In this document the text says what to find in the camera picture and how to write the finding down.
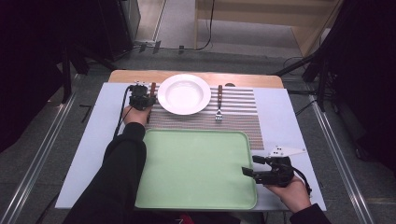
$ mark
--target fork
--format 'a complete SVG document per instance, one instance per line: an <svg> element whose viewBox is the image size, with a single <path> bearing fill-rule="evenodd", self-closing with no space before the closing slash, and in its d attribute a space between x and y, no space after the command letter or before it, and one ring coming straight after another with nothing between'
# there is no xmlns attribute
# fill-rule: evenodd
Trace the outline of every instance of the fork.
<svg viewBox="0 0 396 224"><path fill-rule="evenodd" d="M222 114L221 114L221 99L222 98L222 86L221 85L219 85L219 88L218 88L218 112L216 113L216 116L215 116L215 120L217 121L217 122L221 122L222 121Z"/></svg>

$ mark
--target human hand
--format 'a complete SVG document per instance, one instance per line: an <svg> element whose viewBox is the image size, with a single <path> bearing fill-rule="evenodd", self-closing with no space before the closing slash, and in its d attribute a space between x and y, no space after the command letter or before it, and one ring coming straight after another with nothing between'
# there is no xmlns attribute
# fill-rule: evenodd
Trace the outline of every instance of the human hand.
<svg viewBox="0 0 396 224"><path fill-rule="evenodd" d="M305 185L303 181L297 176L294 176L288 186L285 188L278 186L265 187L276 194L282 203L284 203L292 213L299 212L311 206L311 201L309 201L309 196L306 192Z"/></svg>
<svg viewBox="0 0 396 224"><path fill-rule="evenodd" d="M122 111L122 117L124 118L124 124L128 124L131 122L141 123L143 126L147 123L147 118L149 111L152 106L147 107L145 110L137 110L130 105L126 106Z"/></svg>

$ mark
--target white plate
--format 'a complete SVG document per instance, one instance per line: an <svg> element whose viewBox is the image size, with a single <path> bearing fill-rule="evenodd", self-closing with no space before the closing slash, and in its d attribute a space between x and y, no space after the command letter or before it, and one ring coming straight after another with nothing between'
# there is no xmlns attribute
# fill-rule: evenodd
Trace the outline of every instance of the white plate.
<svg viewBox="0 0 396 224"><path fill-rule="evenodd" d="M167 111L178 115L195 114L210 101L210 87L200 77L180 74L166 79L158 89L158 101Z"/></svg>

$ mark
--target black sleeve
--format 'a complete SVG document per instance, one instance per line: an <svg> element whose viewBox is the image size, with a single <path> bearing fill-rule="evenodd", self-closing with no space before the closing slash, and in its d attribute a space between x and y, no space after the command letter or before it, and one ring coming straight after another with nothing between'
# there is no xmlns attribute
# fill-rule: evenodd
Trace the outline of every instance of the black sleeve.
<svg viewBox="0 0 396 224"><path fill-rule="evenodd" d="M102 167L78 198L64 223L128 221L146 161L144 136L143 125L129 123L123 134L110 142Z"/></svg>
<svg viewBox="0 0 396 224"><path fill-rule="evenodd" d="M292 224L331 224L317 203L292 215L290 222Z"/></svg>

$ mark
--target white tabletop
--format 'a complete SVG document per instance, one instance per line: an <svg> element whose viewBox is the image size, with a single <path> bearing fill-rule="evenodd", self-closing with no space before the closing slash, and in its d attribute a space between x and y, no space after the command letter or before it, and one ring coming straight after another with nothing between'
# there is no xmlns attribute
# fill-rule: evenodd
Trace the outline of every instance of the white tabletop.
<svg viewBox="0 0 396 224"><path fill-rule="evenodd" d="M128 83L105 83L85 133L70 166L56 208L71 208L99 170L106 146L112 140L122 97ZM265 150L252 150L253 155L268 156L275 147L306 148L295 118L290 98L284 89L253 88ZM302 171L312 188L311 202L326 210L308 153L290 156L291 164ZM268 165L253 164L255 171L270 170ZM258 201L253 211L288 210L275 194L257 185Z"/></svg>

